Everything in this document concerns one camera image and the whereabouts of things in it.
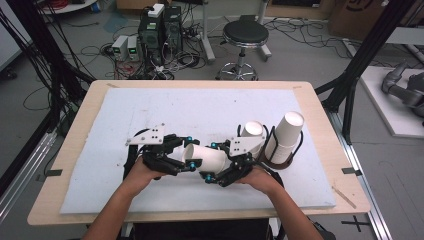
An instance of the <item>cardboard box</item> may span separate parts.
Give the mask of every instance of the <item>cardboard box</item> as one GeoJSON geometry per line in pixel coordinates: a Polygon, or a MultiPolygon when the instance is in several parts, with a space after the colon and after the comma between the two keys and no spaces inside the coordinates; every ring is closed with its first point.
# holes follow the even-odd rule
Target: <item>cardboard box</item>
{"type": "Polygon", "coordinates": [[[329,33],[364,40],[384,10],[381,3],[381,0],[336,0],[328,21],[329,33]]]}
{"type": "Polygon", "coordinates": [[[162,3],[166,5],[165,2],[168,2],[169,4],[171,3],[171,0],[116,0],[116,7],[123,10],[142,10],[145,7],[155,5],[155,3],[162,3]]]}

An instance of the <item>stool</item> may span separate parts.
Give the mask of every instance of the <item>stool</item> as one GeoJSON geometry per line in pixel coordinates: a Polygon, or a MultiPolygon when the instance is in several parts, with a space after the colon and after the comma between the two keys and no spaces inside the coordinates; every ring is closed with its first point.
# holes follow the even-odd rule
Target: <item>stool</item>
{"type": "Polygon", "coordinates": [[[227,63],[219,70],[216,80],[222,80],[222,74],[228,74],[233,80],[245,80],[249,76],[257,81],[258,74],[249,64],[244,62],[246,48],[259,48],[268,40],[268,30],[256,21],[238,20],[224,27],[223,37],[231,45],[241,47],[237,63],[227,63]]]}

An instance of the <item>black stool seat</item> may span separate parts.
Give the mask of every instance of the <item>black stool seat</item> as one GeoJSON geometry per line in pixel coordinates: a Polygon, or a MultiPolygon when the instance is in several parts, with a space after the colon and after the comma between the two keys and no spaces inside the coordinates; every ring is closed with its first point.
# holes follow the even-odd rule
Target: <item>black stool seat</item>
{"type": "Polygon", "coordinates": [[[224,27],[224,38],[232,44],[261,46],[268,39],[268,30],[256,21],[234,21],[224,27]]]}

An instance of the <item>paper cup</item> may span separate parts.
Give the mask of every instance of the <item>paper cup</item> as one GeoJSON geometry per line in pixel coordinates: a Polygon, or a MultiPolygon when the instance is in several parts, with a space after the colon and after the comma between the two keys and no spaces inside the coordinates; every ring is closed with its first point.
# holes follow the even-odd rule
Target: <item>paper cup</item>
{"type": "Polygon", "coordinates": [[[268,145],[265,148],[265,157],[275,164],[284,163],[297,143],[303,124],[304,118],[302,114],[298,112],[286,113],[280,124],[278,124],[275,128],[275,136],[278,140],[278,146],[275,150],[274,156],[272,156],[272,152],[274,151],[277,142],[275,141],[275,138],[271,136],[268,141],[268,145]]]}
{"type": "MultiPolygon", "coordinates": [[[[244,125],[243,131],[241,132],[241,136],[242,137],[257,137],[257,136],[262,136],[263,134],[263,129],[264,127],[262,126],[262,124],[260,122],[257,121],[250,121],[247,122],[244,125]]],[[[252,150],[250,150],[250,153],[252,153],[252,157],[257,158],[260,150],[261,150],[261,145],[253,148],[252,150]]]]}
{"type": "Polygon", "coordinates": [[[267,159],[270,159],[272,163],[281,164],[288,159],[293,148],[294,148],[294,145],[290,147],[286,147],[279,144],[277,149],[275,150],[274,156],[272,156],[272,152],[275,149],[275,140],[274,138],[271,137],[271,139],[268,142],[268,145],[265,148],[265,156],[267,159]]]}
{"type": "Polygon", "coordinates": [[[295,145],[304,121],[302,114],[298,112],[286,113],[280,124],[275,128],[278,144],[285,147],[295,145]]]}
{"type": "Polygon", "coordinates": [[[202,159],[202,165],[197,168],[200,172],[213,172],[215,174],[222,171],[227,160],[224,151],[209,147],[203,147],[190,143],[184,149],[183,161],[186,159],[202,159]]]}

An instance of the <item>wheel caster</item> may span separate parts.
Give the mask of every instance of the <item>wheel caster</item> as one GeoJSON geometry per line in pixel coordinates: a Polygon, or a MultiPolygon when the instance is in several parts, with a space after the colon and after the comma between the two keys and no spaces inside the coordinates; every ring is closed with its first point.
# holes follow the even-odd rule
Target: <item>wheel caster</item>
{"type": "Polygon", "coordinates": [[[7,67],[2,73],[1,77],[4,79],[12,80],[18,77],[18,74],[12,70],[11,67],[7,67]]]}

